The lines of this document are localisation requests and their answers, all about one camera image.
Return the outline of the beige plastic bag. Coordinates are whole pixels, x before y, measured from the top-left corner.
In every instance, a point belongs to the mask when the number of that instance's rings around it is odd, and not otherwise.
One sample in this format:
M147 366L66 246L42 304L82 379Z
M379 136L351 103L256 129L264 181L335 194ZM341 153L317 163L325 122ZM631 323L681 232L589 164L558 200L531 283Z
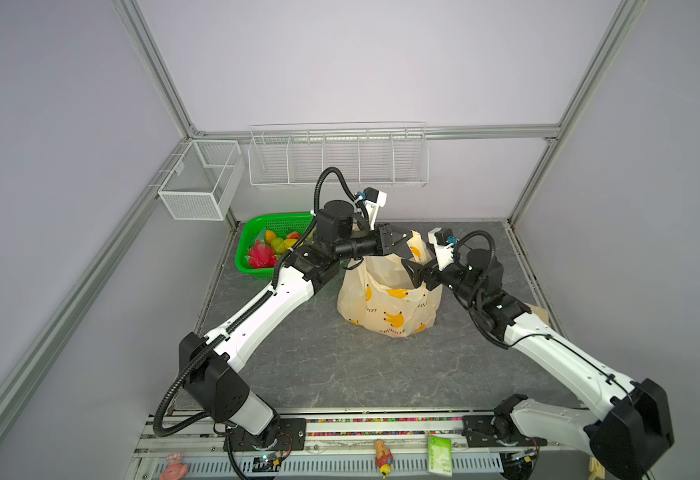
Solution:
M393 338L410 337L435 324L443 288L416 287L403 265L405 260L424 265L434 255L416 231L408 235L402 252L351 263L337 300L345 320Z

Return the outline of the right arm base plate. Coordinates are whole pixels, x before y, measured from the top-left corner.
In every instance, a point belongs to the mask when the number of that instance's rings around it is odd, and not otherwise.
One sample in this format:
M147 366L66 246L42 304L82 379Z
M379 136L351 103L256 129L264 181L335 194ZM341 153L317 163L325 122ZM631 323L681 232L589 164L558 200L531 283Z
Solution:
M506 417L495 415L466 415L462 435L469 447L543 447L548 441L527 437Z

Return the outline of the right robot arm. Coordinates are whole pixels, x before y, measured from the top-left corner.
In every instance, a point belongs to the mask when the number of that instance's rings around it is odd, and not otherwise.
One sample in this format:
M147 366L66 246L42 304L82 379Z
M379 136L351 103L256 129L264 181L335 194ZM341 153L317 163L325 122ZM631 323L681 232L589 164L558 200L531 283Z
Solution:
M675 437L665 389L638 382L597 360L548 326L503 287L504 267L493 237L473 231L458 239L436 228L427 245L434 259L402 261L414 286L444 286L491 344L517 350L566 386L582 403L565 408L513 394L481 433L504 445L543 439L593 456L619 479L647 479Z

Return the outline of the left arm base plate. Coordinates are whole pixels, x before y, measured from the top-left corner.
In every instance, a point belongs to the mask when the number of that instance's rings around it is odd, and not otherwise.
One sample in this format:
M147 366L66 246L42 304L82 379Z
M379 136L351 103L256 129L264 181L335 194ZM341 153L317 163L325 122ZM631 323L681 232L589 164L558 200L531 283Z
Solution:
M227 440L233 451L302 451L307 439L307 419L279 417L260 434L252 434L243 427L229 431Z

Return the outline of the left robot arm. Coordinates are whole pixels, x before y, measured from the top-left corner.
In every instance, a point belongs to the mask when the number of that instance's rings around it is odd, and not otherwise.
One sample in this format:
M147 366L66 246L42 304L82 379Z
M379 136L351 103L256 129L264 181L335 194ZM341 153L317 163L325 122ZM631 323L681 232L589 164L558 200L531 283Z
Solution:
M218 327L180 342L178 375L153 416L155 436L168 437L210 418L243 429L260 447L275 442L279 414L239 373L275 328L342 268L405 244L404 230L377 221L386 201L386 193L373 187L352 192L337 167L319 175L311 221L277 260L270 283Z

